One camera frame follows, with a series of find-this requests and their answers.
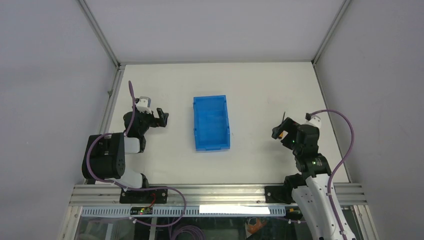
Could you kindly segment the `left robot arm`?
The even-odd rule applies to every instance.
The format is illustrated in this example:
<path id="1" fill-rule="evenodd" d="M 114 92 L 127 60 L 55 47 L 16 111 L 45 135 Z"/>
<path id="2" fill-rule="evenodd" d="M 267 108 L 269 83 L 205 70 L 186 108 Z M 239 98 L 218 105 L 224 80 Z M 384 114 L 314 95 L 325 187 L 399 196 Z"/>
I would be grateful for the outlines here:
<path id="1" fill-rule="evenodd" d="M 126 156 L 144 152 L 147 130 L 167 126 L 169 113 L 156 110 L 158 117 L 147 111 L 127 112 L 123 120 L 129 132 L 89 136 L 81 166 L 84 178 L 117 184 L 131 190 L 131 197 L 138 203 L 147 202 L 151 196 L 147 177 L 126 166 Z"/>

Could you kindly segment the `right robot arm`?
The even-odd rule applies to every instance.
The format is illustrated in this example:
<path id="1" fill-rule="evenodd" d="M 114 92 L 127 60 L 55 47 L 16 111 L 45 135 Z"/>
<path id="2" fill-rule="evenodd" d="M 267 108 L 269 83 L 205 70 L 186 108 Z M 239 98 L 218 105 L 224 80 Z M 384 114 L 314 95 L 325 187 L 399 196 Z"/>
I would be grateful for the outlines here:
<path id="1" fill-rule="evenodd" d="M 319 153 L 320 128 L 320 118 L 309 116 L 304 124 L 286 117 L 272 129 L 271 137 L 292 151 L 298 173 L 266 187 L 266 201 L 297 204 L 315 240 L 355 240 L 334 193 L 333 172 Z"/>

